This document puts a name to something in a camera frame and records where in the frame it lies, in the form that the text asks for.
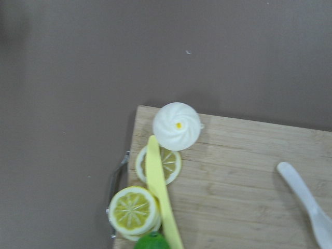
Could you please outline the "white ceramic spoon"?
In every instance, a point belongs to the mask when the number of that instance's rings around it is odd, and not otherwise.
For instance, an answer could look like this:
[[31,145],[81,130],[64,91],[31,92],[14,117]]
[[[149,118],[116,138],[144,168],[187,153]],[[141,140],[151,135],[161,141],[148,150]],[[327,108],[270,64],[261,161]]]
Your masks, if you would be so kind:
[[302,177],[290,163],[280,162],[276,169],[307,211],[318,246],[331,248],[331,218],[322,210]]

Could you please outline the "lower lemon slice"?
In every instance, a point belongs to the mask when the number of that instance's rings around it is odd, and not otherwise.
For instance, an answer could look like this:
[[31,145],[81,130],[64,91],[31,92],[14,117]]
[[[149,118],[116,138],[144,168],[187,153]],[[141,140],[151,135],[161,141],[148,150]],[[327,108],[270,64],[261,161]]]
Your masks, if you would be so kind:
[[[178,151],[171,151],[163,147],[159,147],[160,157],[165,177],[165,183],[168,185],[173,182],[181,172],[182,158]],[[135,160],[135,170],[138,178],[146,183],[145,162],[146,162],[147,146],[143,147]]]

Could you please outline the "lemon slice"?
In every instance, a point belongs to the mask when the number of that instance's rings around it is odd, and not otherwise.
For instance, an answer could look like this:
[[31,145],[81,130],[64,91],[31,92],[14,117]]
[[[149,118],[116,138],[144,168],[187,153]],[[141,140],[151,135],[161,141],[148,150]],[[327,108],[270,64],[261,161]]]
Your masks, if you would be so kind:
[[[165,183],[168,185],[173,182],[181,172],[182,158],[178,151],[171,151],[163,147],[159,147],[160,157],[165,177]],[[135,160],[135,170],[138,178],[146,183],[145,162],[146,162],[147,146],[143,147]]]
[[116,232],[130,241],[158,231],[161,213],[157,199],[141,186],[130,186],[117,192],[108,206],[108,220]]

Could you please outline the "yellow plastic knife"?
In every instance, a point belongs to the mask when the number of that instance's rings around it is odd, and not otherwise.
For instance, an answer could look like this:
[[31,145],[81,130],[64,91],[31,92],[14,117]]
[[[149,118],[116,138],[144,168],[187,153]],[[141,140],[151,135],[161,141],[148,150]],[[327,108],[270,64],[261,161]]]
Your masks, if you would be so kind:
[[150,136],[146,153],[146,180],[148,189],[158,199],[162,220],[162,230],[170,248],[184,249],[165,183],[159,143],[154,135]]

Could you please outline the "upper lemon slice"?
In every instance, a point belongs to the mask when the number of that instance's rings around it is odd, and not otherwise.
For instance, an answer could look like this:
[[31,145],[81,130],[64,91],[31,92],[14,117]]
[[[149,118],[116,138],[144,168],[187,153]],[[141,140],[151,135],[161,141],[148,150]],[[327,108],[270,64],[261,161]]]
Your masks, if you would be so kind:
[[157,199],[141,186],[130,186],[117,192],[108,206],[108,220],[116,232],[130,241],[158,231],[161,213]]

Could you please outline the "bamboo cutting board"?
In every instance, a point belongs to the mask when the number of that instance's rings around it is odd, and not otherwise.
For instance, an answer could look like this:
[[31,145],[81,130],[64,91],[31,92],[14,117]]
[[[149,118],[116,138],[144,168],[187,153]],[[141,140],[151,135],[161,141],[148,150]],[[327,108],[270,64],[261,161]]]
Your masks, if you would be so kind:
[[202,114],[168,185],[185,248],[317,248],[302,205],[276,170],[289,162],[331,214],[331,133]]

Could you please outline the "green lime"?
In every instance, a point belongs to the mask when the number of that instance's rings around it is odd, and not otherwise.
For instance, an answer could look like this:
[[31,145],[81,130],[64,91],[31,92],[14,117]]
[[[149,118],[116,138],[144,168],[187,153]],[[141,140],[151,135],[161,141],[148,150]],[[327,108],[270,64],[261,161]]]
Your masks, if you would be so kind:
[[161,233],[154,231],[141,237],[134,249],[170,249],[170,246]]

